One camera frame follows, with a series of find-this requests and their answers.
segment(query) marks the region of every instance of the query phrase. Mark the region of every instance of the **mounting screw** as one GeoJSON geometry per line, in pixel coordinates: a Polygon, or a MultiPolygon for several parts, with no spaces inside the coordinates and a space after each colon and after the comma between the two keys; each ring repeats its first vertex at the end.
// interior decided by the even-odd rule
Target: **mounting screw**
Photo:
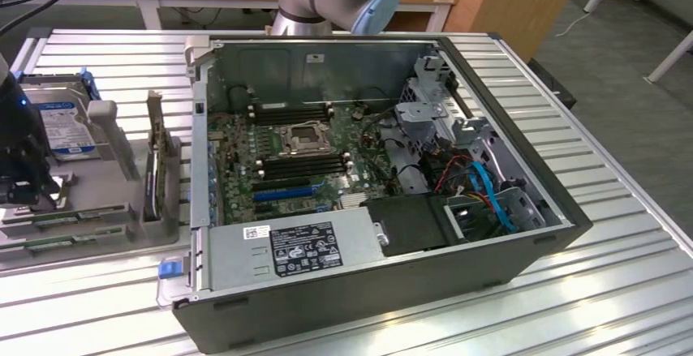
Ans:
{"type": "Polygon", "coordinates": [[[378,233],[375,237],[378,238],[378,243],[382,247],[390,245],[390,240],[387,239],[387,236],[383,233],[378,233]]]}

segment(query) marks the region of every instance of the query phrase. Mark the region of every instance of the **barcode sticker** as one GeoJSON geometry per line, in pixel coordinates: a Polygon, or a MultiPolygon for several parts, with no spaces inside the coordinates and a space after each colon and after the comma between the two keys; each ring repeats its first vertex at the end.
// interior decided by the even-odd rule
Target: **barcode sticker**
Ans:
{"type": "Polygon", "coordinates": [[[251,240],[254,238],[267,238],[270,237],[270,225],[252,226],[250,228],[243,228],[243,240],[251,240]]]}

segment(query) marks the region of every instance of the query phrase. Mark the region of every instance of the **blue latch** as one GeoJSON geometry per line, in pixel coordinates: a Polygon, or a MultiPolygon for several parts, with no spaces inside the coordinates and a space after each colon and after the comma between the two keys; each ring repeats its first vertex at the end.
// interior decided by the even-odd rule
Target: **blue latch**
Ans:
{"type": "Polygon", "coordinates": [[[183,260],[165,261],[159,264],[159,279],[171,279],[183,276],[183,260]]]}

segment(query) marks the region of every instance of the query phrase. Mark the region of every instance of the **motherboard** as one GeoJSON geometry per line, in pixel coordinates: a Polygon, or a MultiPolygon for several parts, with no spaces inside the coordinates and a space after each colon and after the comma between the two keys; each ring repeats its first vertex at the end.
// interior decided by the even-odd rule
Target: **motherboard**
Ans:
{"type": "Polygon", "coordinates": [[[382,116],[363,103],[209,115],[219,225],[327,212],[396,195],[380,138],[382,116]]]}

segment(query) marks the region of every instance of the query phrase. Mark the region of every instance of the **circuit board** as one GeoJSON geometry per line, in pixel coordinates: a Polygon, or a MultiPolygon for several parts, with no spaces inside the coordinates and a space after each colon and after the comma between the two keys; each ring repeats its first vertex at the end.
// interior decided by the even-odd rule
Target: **circuit board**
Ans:
{"type": "Polygon", "coordinates": [[[376,114],[354,119],[355,112],[355,105],[335,105],[330,108],[328,121],[274,126],[263,125],[247,114],[209,115],[220,225],[336,210],[342,208],[343,195],[363,193],[371,199],[400,192],[396,179],[390,179],[392,167],[384,148],[376,142],[363,145],[359,141],[363,128],[376,114]],[[295,140],[298,135],[310,140],[295,140]],[[303,177],[310,182],[311,195],[258,201],[259,192],[282,189],[259,191],[256,187],[267,180],[283,180],[263,178],[260,161],[300,161],[306,160],[303,157],[346,157],[347,167],[339,173],[303,177]]]}

